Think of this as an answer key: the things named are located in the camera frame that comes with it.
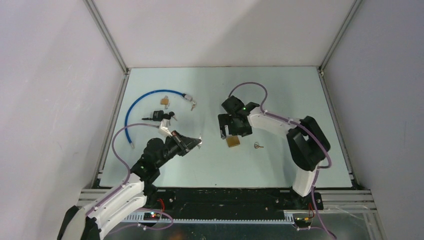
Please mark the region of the silver key pair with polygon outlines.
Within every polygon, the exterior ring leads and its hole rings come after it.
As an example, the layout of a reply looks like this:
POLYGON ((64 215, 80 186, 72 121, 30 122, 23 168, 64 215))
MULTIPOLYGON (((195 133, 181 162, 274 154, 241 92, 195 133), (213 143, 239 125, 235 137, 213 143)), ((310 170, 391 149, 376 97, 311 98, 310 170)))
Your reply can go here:
POLYGON ((201 148, 201 144, 203 143, 203 140, 202 140, 202 135, 200 134, 199 135, 199 137, 198 137, 198 144, 197 144, 197 147, 200 149, 201 148))

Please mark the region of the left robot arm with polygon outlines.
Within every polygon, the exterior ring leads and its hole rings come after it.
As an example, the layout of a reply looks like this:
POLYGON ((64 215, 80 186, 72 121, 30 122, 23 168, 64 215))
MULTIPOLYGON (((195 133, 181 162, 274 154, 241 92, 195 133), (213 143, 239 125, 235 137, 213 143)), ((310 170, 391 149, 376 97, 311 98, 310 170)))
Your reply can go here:
POLYGON ((158 202, 154 181, 160 168, 176 156, 183 157, 202 144, 200 137, 188 137, 176 130, 165 139, 152 138, 141 157, 127 167, 127 176, 93 202, 71 206, 60 226, 58 240, 103 240, 112 229, 134 211, 153 208, 158 202))

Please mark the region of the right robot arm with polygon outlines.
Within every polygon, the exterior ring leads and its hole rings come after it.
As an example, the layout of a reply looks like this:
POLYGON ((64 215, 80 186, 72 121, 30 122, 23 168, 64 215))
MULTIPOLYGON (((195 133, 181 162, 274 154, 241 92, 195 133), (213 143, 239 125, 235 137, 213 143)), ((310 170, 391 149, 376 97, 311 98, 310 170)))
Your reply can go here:
POLYGON ((304 209, 311 202, 310 193, 315 185, 320 163, 327 160, 327 167, 332 166, 329 157, 331 145, 317 121, 306 116, 284 118, 265 111, 260 104, 244 104, 231 95, 222 104, 225 113, 218 115, 218 124, 222 139, 230 136, 246 137, 254 129, 261 129, 277 136, 285 137, 291 158, 296 165, 296 175, 292 184, 291 204, 297 209, 304 209))

